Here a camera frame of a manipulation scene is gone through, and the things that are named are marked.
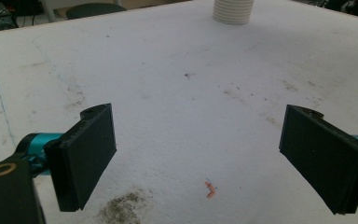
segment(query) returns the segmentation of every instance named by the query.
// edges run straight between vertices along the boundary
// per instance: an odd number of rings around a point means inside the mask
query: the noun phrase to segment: white cylindrical container
[[[254,0],[214,0],[213,18],[228,24],[249,22]]]

